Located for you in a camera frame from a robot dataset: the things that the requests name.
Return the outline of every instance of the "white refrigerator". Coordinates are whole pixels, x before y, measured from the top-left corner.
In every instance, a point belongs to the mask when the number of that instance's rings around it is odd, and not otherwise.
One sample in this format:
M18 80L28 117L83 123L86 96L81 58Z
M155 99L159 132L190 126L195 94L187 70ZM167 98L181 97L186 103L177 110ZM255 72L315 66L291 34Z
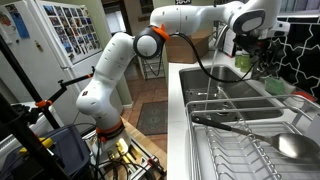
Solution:
M43 99L60 89L59 80L91 73L91 66L97 64L103 50L85 6L40 0L3 5L0 33ZM33 101L1 52L0 77L20 102ZM64 124L94 123L91 116L79 113L75 105L89 81L68 86L53 104ZM111 97L120 114L123 106L116 90Z

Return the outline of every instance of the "drain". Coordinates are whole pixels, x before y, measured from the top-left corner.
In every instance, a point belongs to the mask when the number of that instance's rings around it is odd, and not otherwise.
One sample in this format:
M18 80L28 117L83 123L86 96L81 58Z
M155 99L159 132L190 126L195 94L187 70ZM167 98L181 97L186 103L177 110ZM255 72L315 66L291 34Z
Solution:
M216 110L228 110L231 109L230 106L228 106L227 104L223 104L221 107L217 108ZM217 112L216 113L219 116L228 116L230 113L229 112Z

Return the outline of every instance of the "floor mat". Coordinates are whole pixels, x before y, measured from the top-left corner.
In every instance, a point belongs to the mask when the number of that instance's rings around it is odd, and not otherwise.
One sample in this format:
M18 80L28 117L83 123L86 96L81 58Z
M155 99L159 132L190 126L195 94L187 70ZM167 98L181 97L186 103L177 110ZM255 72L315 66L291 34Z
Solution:
M144 135L168 132L168 101L144 103L137 129Z

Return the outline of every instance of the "metal spoon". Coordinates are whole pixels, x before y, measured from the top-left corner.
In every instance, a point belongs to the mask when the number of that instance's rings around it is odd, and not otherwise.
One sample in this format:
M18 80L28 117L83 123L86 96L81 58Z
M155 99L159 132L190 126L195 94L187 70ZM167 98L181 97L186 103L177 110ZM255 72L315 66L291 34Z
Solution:
M311 158L315 157L320 151L319 145L316 142L300 134L280 133L275 136L267 137L233 128L225 124L208 120L204 117L194 116L192 117L192 122L226 131L236 132L245 136L248 136L250 134L254 135L256 139L269 143L280 153L291 158Z

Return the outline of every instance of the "wooden floor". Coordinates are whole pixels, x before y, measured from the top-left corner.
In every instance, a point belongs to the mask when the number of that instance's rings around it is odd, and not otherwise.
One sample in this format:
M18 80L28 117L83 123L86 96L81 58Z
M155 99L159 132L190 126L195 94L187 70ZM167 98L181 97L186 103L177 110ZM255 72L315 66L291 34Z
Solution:
M134 127L137 126L143 103L168 100L168 88L165 78L144 80L139 64L132 61L128 66L125 77L134 102L133 108L125 109L122 117ZM167 134L147 136L163 151L167 152Z

